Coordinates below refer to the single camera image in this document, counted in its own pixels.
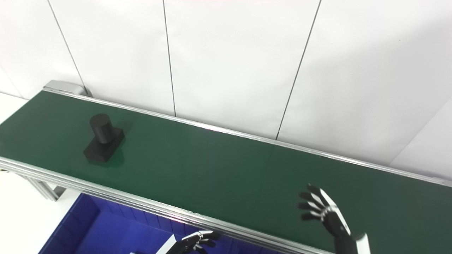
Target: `white wall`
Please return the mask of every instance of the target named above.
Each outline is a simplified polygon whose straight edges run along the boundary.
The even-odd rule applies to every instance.
[[[449,0],[322,0],[295,84],[318,0],[50,4],[0,2],[0,92],[29,99],[65,80],[97,98],[452,178]]]
[[[94,97],[174,115],[162,0],[50,0]]]
[[[0,66],[25,99],[52,79],[82,84],[45,0],[0,1]]]
[[[451,27],[451,1],[322,1],[279,140],[389,165],[452,96]]]
[[[318,0],[167,0],[176,114],[275,138]]]

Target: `blue bin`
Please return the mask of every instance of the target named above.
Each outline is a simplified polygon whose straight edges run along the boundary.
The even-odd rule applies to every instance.
[[[174,234],[177,240],[200,228],[135,208],[80,194],[39,254],[155,254]],[[209,254],[278,254],[222,236]]]

